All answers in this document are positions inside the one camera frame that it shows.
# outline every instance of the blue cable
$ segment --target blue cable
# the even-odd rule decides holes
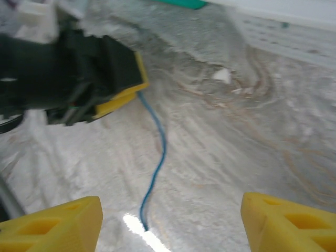
[[[150,186],[148,188],[148,191],[147,191],[145,197],[143,198],[141,206],[140,206],[140,221],[141,221],[145,231],[148,231],[148,224],[147,224],[147,221],[144,218],[143,210],[144,210],[144,207],[146,205],[146,202],[147,202],[149,196],[151,195],[151,193],[154,189],[156,177],[158,176],[158,173],[159,173],[159,171],[160,171],[160,169],[163,165],[164,159],[166,157],[167,141],[166,141],[166,137],[165,137],[165,134],[164,134],[163,127],[162,127],[161,122],[159,121],[158,117],[156,116],[155,111],[148,104],[148,102],[146,101],[146,98],[143,96],[142,92],[140,92],[140,91],[138,92],[138,97],[141,100],[141,103],[144,105],[144,107],[151,114],[153,120],[155,121],[157,129],[159,130],[159,133],[160,133],[160,136],[161,136],[161,142],[162,142],[162,156],[161,156],[161,159],[160,159],[160,161],[159,161],[159,163],[158,163],[158,165],[157,165],[157,167],[156,167],[156,169],[153,173],[151,184],[150,184]]]

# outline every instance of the marble surface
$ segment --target marble surface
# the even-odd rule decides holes
[[[0,5],[13,32],[15,22]],[[87,195],[101,199],[97,251],[249,251],[244,192],[336,212],[336,72],[249,48],[217,5],[188,10],[147,0],[95,0],[82,22],[144,58],[150,115],[134,100],[91,124],[46,126],[32,111],[0,136],[2,174],[28,212]]]

